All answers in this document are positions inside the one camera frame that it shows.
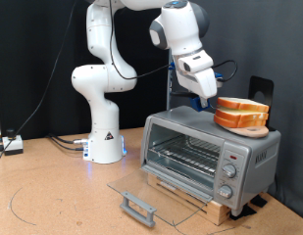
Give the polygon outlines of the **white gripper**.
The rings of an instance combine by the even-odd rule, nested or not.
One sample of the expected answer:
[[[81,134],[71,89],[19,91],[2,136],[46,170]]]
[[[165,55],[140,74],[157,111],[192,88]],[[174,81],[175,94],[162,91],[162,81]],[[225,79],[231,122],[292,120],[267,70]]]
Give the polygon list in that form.
[[[179,84],[197,94],[203,108],[208,107],[207,99],[217,94],[213,64],[212,58],[204,50],[175,56]]]

